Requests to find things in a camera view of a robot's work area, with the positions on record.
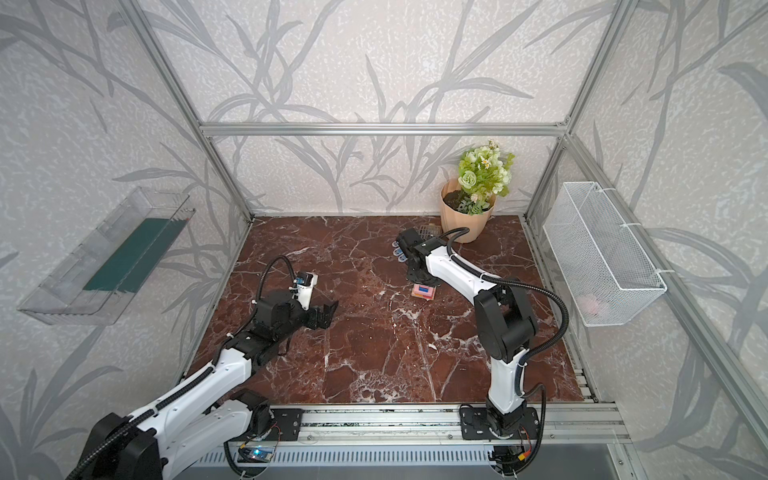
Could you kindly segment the pink block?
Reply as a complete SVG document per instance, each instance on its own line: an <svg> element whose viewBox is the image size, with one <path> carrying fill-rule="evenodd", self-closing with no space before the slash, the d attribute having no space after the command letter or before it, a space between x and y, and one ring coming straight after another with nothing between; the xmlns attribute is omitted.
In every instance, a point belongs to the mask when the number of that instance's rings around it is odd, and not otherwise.
<svg viewBox="0 0 768 480"><path fill-rule="evenodd" d="M434 295L431 296L431 297L421 295L419 293L419 291L418 291L419 287L431 287L431 288L433 288L434 289ZM416 297L416 298L421 298L421 299L425 299L425 300L433 300L435 298L435 291L436 291L436 288L433 287L433 286L427 286L427 285L422 285L422 284L414 284L413 288L412 288L411 294L412 294L413 297Z"/></svg>

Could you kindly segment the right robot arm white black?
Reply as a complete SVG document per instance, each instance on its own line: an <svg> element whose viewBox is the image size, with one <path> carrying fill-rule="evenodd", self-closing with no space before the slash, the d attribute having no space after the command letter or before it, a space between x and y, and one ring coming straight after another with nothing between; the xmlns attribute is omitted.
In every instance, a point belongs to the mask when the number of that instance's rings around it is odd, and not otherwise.
<svg viewBox="0 0 768 480"><path fill-rule="evenodd" d="M527 405L531 395L523 390L525 367L532 357L557 344L566 333L570 315L564 301L554 292L505 279L471 264L453 249L453 243L467 234L466 227L422 238L413 228L396 238L407 264L407 278L425 286L445 283L465 297L475 310L477 335L491 357L491 386L486 401L490 433L498 438L513 436L522 426L540 426ZM557 332L533 347L538 331L528 292L548 297L559 309Z"/></svg>

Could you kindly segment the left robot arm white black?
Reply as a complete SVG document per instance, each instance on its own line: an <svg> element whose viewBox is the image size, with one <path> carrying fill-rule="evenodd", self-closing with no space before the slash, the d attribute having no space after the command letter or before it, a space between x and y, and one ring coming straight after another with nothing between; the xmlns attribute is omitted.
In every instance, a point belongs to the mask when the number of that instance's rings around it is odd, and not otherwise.
<svg viewBox="0 0 768 480"><path fill-rule="evenodd" d="M291 287L259 292L250 318L197 372L127 416L103 417L70 478L173 479L217 445L269 435L269 402L244 383L285 355L295 332L328 328L338 307L312 305L316 274L289 274Z"/></svg>

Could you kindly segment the blue dotted work glove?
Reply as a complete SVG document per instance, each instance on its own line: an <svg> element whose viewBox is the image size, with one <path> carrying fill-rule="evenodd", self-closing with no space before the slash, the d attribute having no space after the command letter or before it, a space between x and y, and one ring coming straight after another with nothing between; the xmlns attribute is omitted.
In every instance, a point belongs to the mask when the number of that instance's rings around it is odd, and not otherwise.
<svg viewBox="0 0 768 480"><path fill-rule="evenodd" d="M406 253L402 250L402 248L399 246L399 243L397 241L393 241L392 246L394 247L393 255L397 257L400 263L405 263L408 260L408 257Z"/></svg>

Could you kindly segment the grey slotted scoop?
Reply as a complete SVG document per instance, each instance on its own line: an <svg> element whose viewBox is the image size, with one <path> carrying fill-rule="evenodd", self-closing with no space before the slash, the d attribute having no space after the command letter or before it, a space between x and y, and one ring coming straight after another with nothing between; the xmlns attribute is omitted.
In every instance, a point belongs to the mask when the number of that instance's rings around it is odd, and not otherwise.
<svg viewBox="0 0 768 480"><path fill-rule="evenodd" d="M417 232L422 239L428 240L432 237L439 237L442 234L442 229L439 225L427 224L419 226Z"/></svg>

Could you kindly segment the beige flower pot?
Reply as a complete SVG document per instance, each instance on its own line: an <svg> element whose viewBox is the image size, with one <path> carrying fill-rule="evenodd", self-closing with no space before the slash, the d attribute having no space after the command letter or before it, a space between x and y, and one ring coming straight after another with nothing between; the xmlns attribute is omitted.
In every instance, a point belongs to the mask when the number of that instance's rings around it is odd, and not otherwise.
<svg viewBox="0 0 768 480"><path fill-rule="evenodd" d="M462 235L457 239L459 243L470 243L475 241L478 236L484 230L486 223L488 222L491 214L493 213L496 196L492 196L490 199L490 208L478 215L468 215L460 213L449 206L444 200L446 195L451 194L454 191L460 191L460 185L457 179L449 180L443 187L440 193L440 216L442 230L447 232L455 228L467 227L469 232Z"/></svg>

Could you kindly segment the green artificial plant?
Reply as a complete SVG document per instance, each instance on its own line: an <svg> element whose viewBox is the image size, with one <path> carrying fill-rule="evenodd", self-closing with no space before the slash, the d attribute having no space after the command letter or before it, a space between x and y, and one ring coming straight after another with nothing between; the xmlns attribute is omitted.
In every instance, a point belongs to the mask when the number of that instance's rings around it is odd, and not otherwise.
<svg viewBox="0 0 768 480"><path fill-rule="evenodd" d="M491 208L494 198L506 197L515 158L512 153L503 154L499 144L493 140L489 140L487 145L465 151L458 166L461 193L457 211L479 215Z"/></svg>

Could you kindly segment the green circuit board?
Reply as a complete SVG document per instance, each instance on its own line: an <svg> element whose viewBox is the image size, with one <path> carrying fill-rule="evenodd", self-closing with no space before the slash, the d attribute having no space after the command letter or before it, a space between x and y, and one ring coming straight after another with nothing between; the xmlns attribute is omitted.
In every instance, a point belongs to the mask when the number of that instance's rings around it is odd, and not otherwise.
<svg viewBox="0 0 768 480"><path fill-rule="evenodd" d="M238 449L237 453L241 463L270 463L274 456L274 449L272 447L243 446Z"/></svg>

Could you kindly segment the clear plastic tray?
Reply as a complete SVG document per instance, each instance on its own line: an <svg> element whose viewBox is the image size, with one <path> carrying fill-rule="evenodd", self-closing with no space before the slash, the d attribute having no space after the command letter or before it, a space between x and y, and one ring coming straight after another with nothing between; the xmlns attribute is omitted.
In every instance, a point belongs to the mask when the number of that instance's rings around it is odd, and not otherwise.
<svg viewBox="0 0 768 480"><path fill-rule="evenodd" d="M17 310L47 325L114 324L194 214L188 194L135 188Z"/></svg>

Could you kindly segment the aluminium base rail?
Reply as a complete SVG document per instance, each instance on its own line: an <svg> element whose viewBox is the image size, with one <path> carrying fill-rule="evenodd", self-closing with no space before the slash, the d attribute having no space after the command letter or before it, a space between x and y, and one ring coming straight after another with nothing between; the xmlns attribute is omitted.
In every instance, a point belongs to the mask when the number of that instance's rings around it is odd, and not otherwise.
<svg viewBox="0 0 768 480"><path fill-rule="evenodd" d="M258 439L273 430L281 442L305 445L458 444L499 442L482 407L452 404L283 406L258 415L244 403L227 401L207 414L182 419L169 407L139 423L155 434L161 450L209 450L224 440L253 432ZM560 443L627 443L628 430L613 404L553 403L544 417L527 417L512 436L535 439L538 427L547 441Z"/></svg>

